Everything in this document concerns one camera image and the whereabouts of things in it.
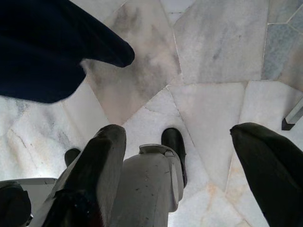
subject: dark navy fabric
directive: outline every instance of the dark navy fabric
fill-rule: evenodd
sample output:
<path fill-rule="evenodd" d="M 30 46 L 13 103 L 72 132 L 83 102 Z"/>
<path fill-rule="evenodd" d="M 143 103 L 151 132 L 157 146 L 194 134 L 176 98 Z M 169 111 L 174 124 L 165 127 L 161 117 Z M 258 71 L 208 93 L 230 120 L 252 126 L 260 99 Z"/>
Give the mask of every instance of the dark navy fabric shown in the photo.
<path fill-rule="evenodd" d="M 125 67 L 131 46 L 68 0 L 2 0 L 0 95 L 54 103 L 85 78 L 82 59 Z"/>

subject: person's foot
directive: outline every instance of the person's foot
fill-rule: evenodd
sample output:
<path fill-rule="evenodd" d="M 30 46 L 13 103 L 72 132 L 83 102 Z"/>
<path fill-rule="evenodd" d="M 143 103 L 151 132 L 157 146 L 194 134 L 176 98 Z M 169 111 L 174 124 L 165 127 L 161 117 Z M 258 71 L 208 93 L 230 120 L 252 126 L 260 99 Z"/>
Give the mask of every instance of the person's foot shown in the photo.
<path fill-rule="evenodd" d="M 182 135 L 178 129 L 168 128 L 161 136 L 161 144 L 172 148 L 179 156 L 182 167 L 184 187 L 187 185 L 187 174 L 185 169 L 185 147 Z"/>
<path fill-rule="evenodd" d="M 81 151 L 77 148 L 72 148 L 66 151 L 64 155 L 66 167 L 68 167 L 80 153 Z"/>

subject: black object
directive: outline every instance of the black object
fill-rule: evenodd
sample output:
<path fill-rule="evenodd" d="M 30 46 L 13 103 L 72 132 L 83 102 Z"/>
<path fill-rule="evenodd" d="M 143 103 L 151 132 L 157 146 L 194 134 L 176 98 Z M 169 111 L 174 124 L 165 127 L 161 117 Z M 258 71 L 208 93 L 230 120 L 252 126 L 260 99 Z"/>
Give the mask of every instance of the black object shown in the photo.
<path fill-rule="evenodd" d="M 116 196 L 125 130 L 102 128 L 77 161 L 60 176 L 51 194 L 31 221 L 31 227 L 104 227 Z"/>
<path fill-rule="evenodd" d="M 283 121 L 282 121 L 282 130 L 290 131 L 294 126 L 295 126 L 295 124 L 289 124 L 289 123 L 287 123 L 285 118 L 283 119 Z"/>
<path fill-rule="evenodd" d="M 68 0 L 2 0 L 0 95 L 53 103 L 85 78 L 82 59 L 125 67 L 131 46 Z"/>
<path fill-rule="evenodd" d="M 77 156 L 80 153 L 81 153 L 81 151 L 77 148 L 72 148 L 72 149 L 69 149 L 68 151 L 66 151 L 64 154 L 64 161 L 65 161 L 66 167 L 68 167 L 77 158 Z"/>
<path fill-rule="evenodd" d="M 27 191 L 15 182 L 0 186 L 0 226 L 20 227 L 31 215 L 31 203 Z"/>
<path fill-rule="evenodd" d="M 185 147 L 183 137 L 178 129 L 168 128 L 164 130 L 161 136 L 161 144 L 172 148 L 179 156 L 182 167 L 184 187 L 187 185 L 187 174 L 185 168 Z"/>
<path fill-rule="evenodd" d="M 303 153 L 254 123 L 231 129 L 250 189 L 271 227 L 303 227 Z"/>

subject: marble floor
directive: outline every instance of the marble floor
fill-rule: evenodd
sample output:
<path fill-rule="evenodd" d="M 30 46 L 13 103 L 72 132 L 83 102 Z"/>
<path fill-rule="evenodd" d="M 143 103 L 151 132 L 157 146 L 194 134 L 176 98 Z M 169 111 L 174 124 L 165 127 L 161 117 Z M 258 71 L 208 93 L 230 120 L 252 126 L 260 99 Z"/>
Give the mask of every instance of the marble floor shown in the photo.
<path fill-rule="evenodd" d="M 125 158 L 177 127 L 188 185 L 169 227 L 268 227 L 229 129 L 256 122 L 303 149 L 303 0 L 72 0 L 131 44 L 119 69 L 87 60 L 85 81 L 53 105 L 0 97 L 0 180 L 54 177 L 67 149 L 101 127 L 127 133 Z"/>

